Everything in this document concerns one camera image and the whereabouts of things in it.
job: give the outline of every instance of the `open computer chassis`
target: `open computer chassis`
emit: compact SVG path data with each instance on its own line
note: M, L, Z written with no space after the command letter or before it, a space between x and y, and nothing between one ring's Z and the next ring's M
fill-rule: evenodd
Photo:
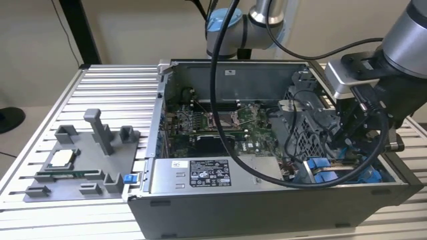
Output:
M355 227L423 187L395 153L345 184L293 189L249 175L228 157L209 104L207 60L161 61L145 170L128 205L149 239ZM305 61L220 61L216 98L241 160L285 181L319 183L364 160L331 149L339 129L323 69ZM301 162L291 161L288 154Z

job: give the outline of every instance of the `power supply label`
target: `power supply label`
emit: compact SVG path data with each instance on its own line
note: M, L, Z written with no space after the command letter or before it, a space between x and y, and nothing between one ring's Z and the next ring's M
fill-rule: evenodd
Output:
M189 161L189 185L193 188L231 186L228 160Z

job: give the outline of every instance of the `blue connector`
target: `blue connector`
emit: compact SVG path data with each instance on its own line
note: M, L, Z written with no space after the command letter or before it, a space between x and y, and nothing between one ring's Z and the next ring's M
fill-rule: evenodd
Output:
M138 182L138 176L133 174L124 175L122 183L124 184L136 184Z

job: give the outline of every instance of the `wire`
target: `wire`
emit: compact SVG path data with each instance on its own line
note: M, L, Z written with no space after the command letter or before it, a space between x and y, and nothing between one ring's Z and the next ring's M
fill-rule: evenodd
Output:
M377 108L377 111L375 112L379 115L379 123L380 123L380 134L379 134L379 140L377 140L377 145L375 146L371 155L367 157L367 159L363 161L363 163L344 176L325 182L320 183L295 183L295 182L288 182L283 181L280 179L276 179L271 176L267 176L265 174L260 173L256 171L253 168L251 168L239 158L236 155L235 149L232 148L227 137L225 133L223 130L221 126L221 121L220 121L220 115L217 111L217 106L216 106L216 69L217 69L217 63L219 63L219 55L220 55L220 48L221 48L221 43L224 40L225 32L227 32L227 26L229 24L233 12L236 10L239 4L239 0L232 0L229 4L229 8L227 10L223 23L219 29L219 33L216 36L216 41L213 45L213 50L212 50L212 56L211 56L211 69L209 69L209 101L211 101L211 108L212 108L212 116L213 116L213 121L216 123L216 129L217 129L217 134L220 137L221 144L227 150L227 153L229 154L229 157L235 161L235 163L255 177L259 179L288 187L288 188L297 188L297 189L320 189L320 188L328 188L332 186L336 186L353 177L356 177L364 170L365 168L372 164L372 162L376 160L376 157L379 154L383 152L383 147L388 139L388 116L381 108Z
M17 156L14 156L14 155L12 155L12 154L8 154L8 153L5 153L5 152L2 152L2 151L0 151L0 154L6 155L6 156L9 156L9 157L12 157L12 158L17 158Z
M66 30L65 30L65 27L64 27L64 24L62 24L62 21L61 21L61 17L60 17L60 14L58 14L58 10L56 9L56 5L54 5L53 0L50 0L50 2L52 2L52 6L53 6L53 9L54 9L54 13L56 13L56 16L57 16L57 20L58 20L61 29L64 30L64 33L66 35L66 41L68 41L69 50L70 50L70 53L72 53L72 56L73 56L74 62L77 63L77 68L78 68L80 67L80 63L78 63L78 60L77 60L77 57L76 57L76 53L74 53L74 50L73 50L73 47L72 47L72 42L69 40L69 35L68 35Z
M276 37L273 36L273 33L272 33L272 27L269 25L269 8L271 8L271 5L272 5L272 1L273 0L269 0L268 1L268 6L267 6L267 12L265 12L265 28L267 28L267 33L268 33L268 36L272 40L272 42L275 43L275 45L277 46L277 48L280 48L287 54L289 54L292 57L295 58L299 58L299 59L303 59L303 60L319 60L319 59L324 59L335 54L337 54L339 52L355 47L355 46L359 46L359 45L363 45L363 44L368 44L368 43L375 43L375 42L381 42L383 41L383 38L381 37L375 37L375 38L368 38L368 39L364 39L364 40L360 40L360 41L356 41L332 51L329 51L328 53L325 54L321 54L319 56L303 56L303 55L299 55L296 54L295 52L292 52L289 49L287 49L281 44L280 42L277 41Z
M200 1L199 1L199 0L187 0L187 1L189 1L189 2L193 3L193 5L196 6L196 8L197 8L197 10L199 10L199 13L200 13L204 21L205 21L205 20L207 20L207 12L205 12L205 10L203 9L203 6L201 6Z
M207 7L207 17L204 21L204 38L208 37L208 23L211 19L211 14L213 12L213 9L216 8L216 5L219 4L219 0L209 0L208 7Z

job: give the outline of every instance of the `aluminum extrusion table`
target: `aluminum extrusion table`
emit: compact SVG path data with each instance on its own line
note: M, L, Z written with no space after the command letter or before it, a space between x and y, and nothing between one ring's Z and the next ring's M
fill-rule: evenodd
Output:
M122 199L25 203L24 190L40 170L60 125L89 131L82 115L98 108L112 130L140 131L133 172L144 169L146 139L157 89L157 66L92 65L80 69L0 181L0 239L144 239ZM411 118L397 130L405 150L397 155L425 187L404 204L381 208L356 228L324 229L225 239L409 240L427 239L427 132Z

